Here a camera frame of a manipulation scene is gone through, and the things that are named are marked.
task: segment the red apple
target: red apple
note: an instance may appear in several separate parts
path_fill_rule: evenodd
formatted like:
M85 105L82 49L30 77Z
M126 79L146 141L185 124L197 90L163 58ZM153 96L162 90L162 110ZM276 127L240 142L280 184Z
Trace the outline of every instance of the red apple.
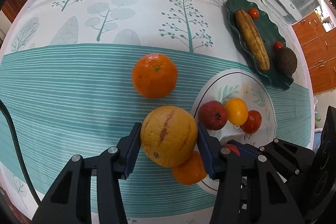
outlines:
M207 102L199 108L198 120L202 122L207 129L220 130L227 122L226 110L218 101Z

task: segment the banana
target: banana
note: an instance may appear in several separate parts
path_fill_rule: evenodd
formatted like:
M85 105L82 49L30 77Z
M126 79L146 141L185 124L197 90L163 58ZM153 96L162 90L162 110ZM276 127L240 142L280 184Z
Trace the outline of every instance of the banana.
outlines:
M258 68L262 71L269 70L269 58L267 51L252 18L244 10L236 11L235 17L239 32L255 57Z

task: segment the green leaf-shaped dish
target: green leaf-shaped dish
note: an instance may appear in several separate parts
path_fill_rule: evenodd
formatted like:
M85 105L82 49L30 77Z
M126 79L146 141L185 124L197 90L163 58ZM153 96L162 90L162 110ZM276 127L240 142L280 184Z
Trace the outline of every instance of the green leaf-shaped dish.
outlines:
M269 58L269 70L261 71L257 66L256 59L253 54L250 52L248 47L246 47L244 39L241 37L238 30L238 26L235 18L235 11L237 10L246 10L250 8L256 8L259 11L259 18L253 19L254 24L256 25L261 38L265 43L265 48ZM234 42L237 50L243 54L247 63L252 66L260 75L265 76L275 88L280 88L282 90L289 89L289 86L293 83L293 78L288 75L283 75L278 73L278 71L273 66L273 44L276 41L280 41L284 46L286 46L286 40L279 34L278 27L271 22L268 17L268 14L264 11L261 11L257 4L254 2L249 2L247 0L227 0L226 8L228 9L228 17L230 26L234 32Z

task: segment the wooden drawer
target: wooden drawer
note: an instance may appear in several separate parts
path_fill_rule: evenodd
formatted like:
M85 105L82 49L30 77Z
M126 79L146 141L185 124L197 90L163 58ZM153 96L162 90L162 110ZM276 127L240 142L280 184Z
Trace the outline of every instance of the wooden drawer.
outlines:
M321 36L321 42L328 49L328 60L336 57L336 28Z
M314 94L334 88L328 61L310 68L309 74Z
M336 88L336 58L328 61L330 69L330 78L333 81L333 88Z
M315 12L312 12L300 22L293 25L293 30L300 42L300 45L303 45L325 33L324 27Z
M308 68L315 67L330 59L326 43L325 34L322 34L301 46Z

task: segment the leaf pattern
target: leaf pattern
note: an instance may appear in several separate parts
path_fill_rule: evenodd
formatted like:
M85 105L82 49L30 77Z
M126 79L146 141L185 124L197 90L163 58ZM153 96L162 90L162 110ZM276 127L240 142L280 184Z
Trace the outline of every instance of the leaf pattern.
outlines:
M256 99L253 101L253 103L258 104L258 106L263 107L265 106L265 99L264 95L260 92L260 90L254 90L252 89L252 96Z
M228 87L228 85L226 85L223 89L223 92L222 92L222 88L220 88L218 91L218 101L224 105L226 100L233 98L234 95L239 93L237 88L238 88L238 85L236 85L235 87L233 86Z
M266 125L266 136L267 136L267 140L269 140L269 137L272 135L272 129L273 129L273 125L272 124L267 124Z

